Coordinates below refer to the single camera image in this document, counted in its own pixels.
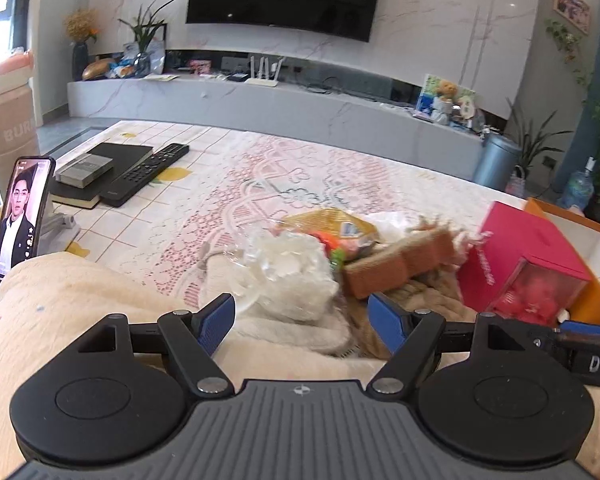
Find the orange box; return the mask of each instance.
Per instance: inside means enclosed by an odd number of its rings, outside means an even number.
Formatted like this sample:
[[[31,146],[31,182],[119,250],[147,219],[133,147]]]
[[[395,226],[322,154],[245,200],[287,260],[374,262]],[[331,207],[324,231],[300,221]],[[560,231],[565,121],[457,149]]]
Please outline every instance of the orange box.
[[[571,319],[600,325],[600,224],[561,207],[531,198],[525,211],[550,220],[571,243],[593,279],[569,309]]]

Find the red gift box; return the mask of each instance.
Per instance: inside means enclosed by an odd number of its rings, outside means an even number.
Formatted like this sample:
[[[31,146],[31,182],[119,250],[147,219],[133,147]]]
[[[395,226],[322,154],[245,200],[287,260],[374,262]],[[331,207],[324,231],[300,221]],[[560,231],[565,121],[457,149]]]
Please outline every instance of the red gift box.
[[[591,276],[549,220],[494,202],[458,271],[464,304],[478,312],[551,325]]]

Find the black notebook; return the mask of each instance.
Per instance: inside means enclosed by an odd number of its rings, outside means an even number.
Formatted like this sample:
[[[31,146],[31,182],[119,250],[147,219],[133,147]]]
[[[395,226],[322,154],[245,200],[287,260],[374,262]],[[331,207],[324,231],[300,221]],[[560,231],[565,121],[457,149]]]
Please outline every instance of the black notebook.
[[[94,148],[91,148],[88,153],[112,158],[113,168],[91,182],[84,189],[52,180],[49,183],[51,200],[61,204],[93,209],[100,201],[100,192],[106,189],[112,180],[148,158],[153,151],[154,149],[151,146],[101,142]]]

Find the phone screen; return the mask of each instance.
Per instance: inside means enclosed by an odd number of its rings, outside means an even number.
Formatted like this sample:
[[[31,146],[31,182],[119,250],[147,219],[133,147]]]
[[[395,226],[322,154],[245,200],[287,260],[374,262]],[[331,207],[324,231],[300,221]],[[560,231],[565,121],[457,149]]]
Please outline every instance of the phone screen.
[[[17,264],[37,255],[52,158],[23,157],[16,161],[0,218],[0,282]]]

